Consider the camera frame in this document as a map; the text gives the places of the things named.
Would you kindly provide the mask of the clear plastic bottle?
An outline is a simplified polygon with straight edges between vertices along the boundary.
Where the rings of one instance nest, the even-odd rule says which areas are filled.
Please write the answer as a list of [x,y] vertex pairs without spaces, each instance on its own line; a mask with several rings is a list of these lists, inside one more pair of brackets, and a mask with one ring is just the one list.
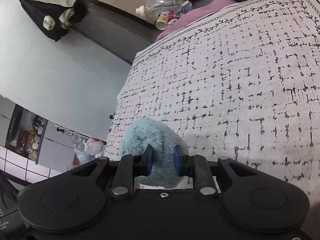
[[178,12],[182,9],[182,0],[147,0],[136,9],[136,15],[147,21],[154,21],[163,12]]

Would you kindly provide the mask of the grey plastic bag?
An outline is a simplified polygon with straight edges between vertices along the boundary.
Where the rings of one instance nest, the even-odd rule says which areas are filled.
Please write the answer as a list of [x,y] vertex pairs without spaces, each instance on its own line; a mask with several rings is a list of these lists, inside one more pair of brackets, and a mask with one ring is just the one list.
[[86,142],[88,141],[88,137],[82,137],[77,134],[74,134],[72,137],[73,150],[75,152],[76,164],[78,166],[83,165],[94,157],[85,152]]

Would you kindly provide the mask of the white plastic bag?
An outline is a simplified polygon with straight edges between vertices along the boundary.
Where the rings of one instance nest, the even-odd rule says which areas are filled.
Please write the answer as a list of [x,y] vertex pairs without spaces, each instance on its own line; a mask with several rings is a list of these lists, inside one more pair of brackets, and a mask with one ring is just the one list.
[[103,149],[104,143],[101,140],[90,137],[85,143],[84,152],[90,156],[99,158],[103,153]]

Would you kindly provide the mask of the white patterned bed cover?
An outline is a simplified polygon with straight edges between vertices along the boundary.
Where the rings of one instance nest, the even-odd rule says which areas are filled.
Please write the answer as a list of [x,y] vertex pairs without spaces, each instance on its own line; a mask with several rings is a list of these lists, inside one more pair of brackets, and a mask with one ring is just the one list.
[[227,156],[319,203],[319,0],[249,0],[136,54],[106,140],[166,123],[191,154]]

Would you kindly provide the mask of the paper cup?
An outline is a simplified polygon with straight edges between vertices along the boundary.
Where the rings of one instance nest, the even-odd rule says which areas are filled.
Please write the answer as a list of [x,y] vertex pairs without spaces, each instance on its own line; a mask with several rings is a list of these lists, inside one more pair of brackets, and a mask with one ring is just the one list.
[[161,16],[159,18],[157,18],[156,22],[155,22],[155,27],[158,30],[166,30],[168,26],[168,19],[165,16]]

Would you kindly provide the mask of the pink blanket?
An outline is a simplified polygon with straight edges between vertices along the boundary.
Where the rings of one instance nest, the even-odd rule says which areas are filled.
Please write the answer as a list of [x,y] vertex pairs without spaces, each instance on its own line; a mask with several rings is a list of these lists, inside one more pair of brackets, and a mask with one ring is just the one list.
[[165,31],[158,35],[156,41],[163,39],[164,37],[186,27],[187,25],[195,22],[196,20],[199,20],[200,18],[208,14],[219,11],[224,7],[227,7],[234,3],[236,3],[236,1],[234,0],[213,0],[211,3],[204,7],[193,9],[176,20],[173,25],[169,25]]

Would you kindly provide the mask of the hanging black white clothes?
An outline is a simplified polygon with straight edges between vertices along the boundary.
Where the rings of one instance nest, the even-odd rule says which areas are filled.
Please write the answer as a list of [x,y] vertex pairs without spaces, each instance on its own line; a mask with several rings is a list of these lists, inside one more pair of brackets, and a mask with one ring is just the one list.
[[69,28],[80,23],[87,7],[80,0],[19,0],[23,10],[37,27],[57,42],[68,34]]

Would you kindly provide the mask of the light blue plush toy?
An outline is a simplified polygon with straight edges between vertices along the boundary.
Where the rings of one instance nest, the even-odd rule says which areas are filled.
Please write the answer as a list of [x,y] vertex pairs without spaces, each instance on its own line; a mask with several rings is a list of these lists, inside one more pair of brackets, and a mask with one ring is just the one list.
[[119,156],[139,155],[147,146],[153,148],[151,174],[139,176],[136,181],[146,186],[160,186],[173,189],[182,181],[178,177],[174,164],[174,150],[180,147],[180,153],[188,154],[186,142],[169,126],[161,121],[149,118],[136,120],[126,131],[119,145]]

